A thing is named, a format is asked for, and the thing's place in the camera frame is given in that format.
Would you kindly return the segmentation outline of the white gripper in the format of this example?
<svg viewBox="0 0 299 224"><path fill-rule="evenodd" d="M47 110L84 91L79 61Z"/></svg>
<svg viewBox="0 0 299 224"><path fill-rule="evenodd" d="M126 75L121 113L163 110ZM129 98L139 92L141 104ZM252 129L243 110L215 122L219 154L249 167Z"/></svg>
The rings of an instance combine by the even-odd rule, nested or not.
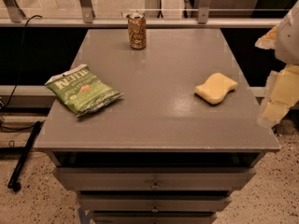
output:
<svg viewBox="0 0 299 224"><path fill-rule="evenodd" d="M256 42L259 49L274 49L276 58L290 63L266 80L257 122L265 128L279 124L299 102L299 1L281 20Z"/></svg>

